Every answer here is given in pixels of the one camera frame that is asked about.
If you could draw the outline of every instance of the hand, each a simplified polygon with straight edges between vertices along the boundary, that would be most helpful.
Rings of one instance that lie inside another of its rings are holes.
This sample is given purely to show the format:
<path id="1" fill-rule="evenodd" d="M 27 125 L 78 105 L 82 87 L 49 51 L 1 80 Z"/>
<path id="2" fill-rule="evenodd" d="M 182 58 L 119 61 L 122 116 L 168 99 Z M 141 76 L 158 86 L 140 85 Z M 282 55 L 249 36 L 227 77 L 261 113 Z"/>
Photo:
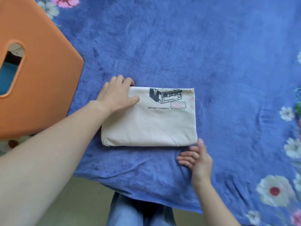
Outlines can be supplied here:
<path id="1" fill-rule="evenodd" d="M 196 191 L 201 183 L 211 184 L 211 170 L 213 160 L 207 153 L 202 139 L 198 139 L 197 146 L 189 148 L 177 157 L 179 164 L 188 167 L 192 171 L 191 183 Z"/>
<path id="2" fill-rule="evenodd" d="M 96 100 L 103 102 L 111 113 L 126 110 L 140 100 L 138 96 L 129 97 L 129 88 L 133 85 L 134 81 L 131 78 L 113 76 L 109 83 L 104 84 Z"/>

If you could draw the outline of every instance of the pink flower print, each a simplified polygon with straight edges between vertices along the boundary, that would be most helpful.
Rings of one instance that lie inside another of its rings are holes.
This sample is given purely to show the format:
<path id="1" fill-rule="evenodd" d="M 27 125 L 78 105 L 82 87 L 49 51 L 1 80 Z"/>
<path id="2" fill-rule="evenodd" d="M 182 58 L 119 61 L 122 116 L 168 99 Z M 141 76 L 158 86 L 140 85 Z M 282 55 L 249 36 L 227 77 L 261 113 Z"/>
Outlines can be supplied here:
<path id="1" fill-rule="evenodd" d="M 297 209 L 293 212 L 291 220 L 294 226 L 301 226 L 301 209 Z"/>
<path id="2" fill-rule="evenodd" d="M 79 0 L 51 0 L 55 5 L 62 8 L 72 8 L 79 4 Z"/>

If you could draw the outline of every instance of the forearm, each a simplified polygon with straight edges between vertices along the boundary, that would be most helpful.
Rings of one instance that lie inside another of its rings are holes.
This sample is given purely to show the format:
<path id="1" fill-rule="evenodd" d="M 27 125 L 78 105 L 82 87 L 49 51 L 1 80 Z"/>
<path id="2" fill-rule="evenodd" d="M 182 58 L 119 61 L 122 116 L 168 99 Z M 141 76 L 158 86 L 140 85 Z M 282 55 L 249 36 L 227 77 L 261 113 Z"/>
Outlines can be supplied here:
<path id="1" fill-rule="evenodd" d="M 196 194 L 208 226 L 240 226 L 210 182 L 200 184 Z"/>
<path id="2" fill-rule="evenodd" d="M 0 158 L 0 225 L 36 224 L 109 115 L 90 102 Z"/>

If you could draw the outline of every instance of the blue fleece blanket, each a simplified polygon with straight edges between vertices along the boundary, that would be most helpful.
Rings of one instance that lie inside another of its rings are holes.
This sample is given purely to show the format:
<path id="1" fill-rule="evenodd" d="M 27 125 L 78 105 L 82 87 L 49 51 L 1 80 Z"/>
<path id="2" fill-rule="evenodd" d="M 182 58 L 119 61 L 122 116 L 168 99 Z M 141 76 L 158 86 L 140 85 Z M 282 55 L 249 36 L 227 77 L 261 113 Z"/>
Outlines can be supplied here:
<path id="1" fill-rule="evenodd" d="M 69 114 L 118 74 L 136 86 L 194 87 L 217 192 L 240 223 L 278 225 L 274 213 L 299 181 L 289 107 L 301 86 L 301 0 L 37 1 L 85 60 Z M 98 132 L 75 175 L 201 212 L 191 173 L 175 159 L 183 150 L 104 147 Z"/>

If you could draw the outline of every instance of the folded t-shirt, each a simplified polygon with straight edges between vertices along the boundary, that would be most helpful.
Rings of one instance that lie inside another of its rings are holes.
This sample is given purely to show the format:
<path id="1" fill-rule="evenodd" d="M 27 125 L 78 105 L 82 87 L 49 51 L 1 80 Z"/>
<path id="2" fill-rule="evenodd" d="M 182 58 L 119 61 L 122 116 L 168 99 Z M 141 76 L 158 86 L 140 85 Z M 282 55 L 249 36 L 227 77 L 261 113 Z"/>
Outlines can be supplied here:
<path id="1" fill-rule="evenodd" d="M 140 101 L 101 127 L 105 146 L 189 146 L 197 142 L 194 89 L 130 87 Z"/>

